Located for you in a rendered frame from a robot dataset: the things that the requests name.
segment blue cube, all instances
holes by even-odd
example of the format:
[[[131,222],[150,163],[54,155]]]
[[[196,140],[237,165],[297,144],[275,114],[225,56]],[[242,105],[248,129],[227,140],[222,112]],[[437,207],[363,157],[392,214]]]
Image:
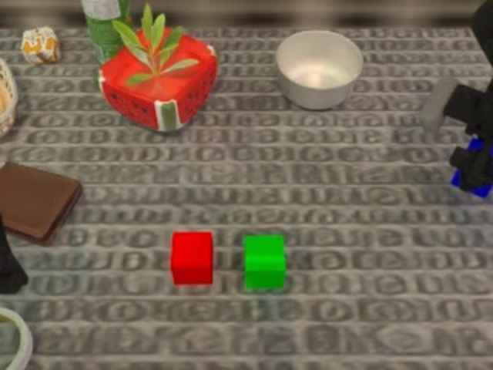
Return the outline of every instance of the blue cube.
[[[468,152],[478,151],[483,147],[483,142],[479,139],[472,139],[468,146]],[[490,149],[490,157],[493,158],[493,148]],[[453,187],[460,188],[461,183],[461,171],[456,170],[454,176],[452,177],[451,185]],[[492,185],[485,185],[471,191],[476,197],[486,198],[491,191]]]

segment table surface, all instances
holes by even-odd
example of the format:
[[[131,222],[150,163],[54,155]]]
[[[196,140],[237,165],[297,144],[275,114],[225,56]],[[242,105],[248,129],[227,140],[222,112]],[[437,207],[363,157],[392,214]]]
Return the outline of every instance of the table surface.
[[[190,31],[220,73],[193,125],[164,136],[101,98],[86,32],[58,30],[61,63],[34,67],[21,31],[0,30],[21,94],[0,159],[85,184],[52,247],[11,239],[31,281],[0,302],[33,331],[32,369],[492,368],[491,200],[449,185],[464,127],[433,141],[416,120],[439,77],[482,88],[491,67],[467,30],[339,31],[367,64],[329,113],[276,88],[273,51],[293,30]],[[214,232],[212,287],[170,281],[183,229]],[[249,232],[286,236],[284,291],[242,290]]]

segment soda can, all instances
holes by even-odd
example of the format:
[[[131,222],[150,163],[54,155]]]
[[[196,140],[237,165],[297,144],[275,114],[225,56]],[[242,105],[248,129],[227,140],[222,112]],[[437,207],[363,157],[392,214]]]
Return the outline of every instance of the soda can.
[[[116,19],[131,25],[129,0],[82,0],[82,7],[96,58],[102,65],[123,47],[112,21]]]

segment white basket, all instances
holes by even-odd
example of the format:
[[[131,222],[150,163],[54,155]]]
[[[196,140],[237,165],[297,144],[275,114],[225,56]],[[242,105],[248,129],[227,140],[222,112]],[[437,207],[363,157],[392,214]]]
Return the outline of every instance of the white basket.
[[[8,131],[14,126],[15,122],[15,107],[18,102],[17,85],[12,75],[12,71],[7,66],[5,60],[0,58],[0,81],[5,82],[7,93],[10,101],[8,102],[7,110],[0,114],[0,138],[5,136]]]

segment woven basket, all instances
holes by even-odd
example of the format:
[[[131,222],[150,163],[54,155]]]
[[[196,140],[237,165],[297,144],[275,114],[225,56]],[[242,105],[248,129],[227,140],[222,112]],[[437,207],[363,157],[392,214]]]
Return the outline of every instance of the woven basket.
[[[18,102],[17,85],[5,60],[0,58],[0,138],[14,126]]]

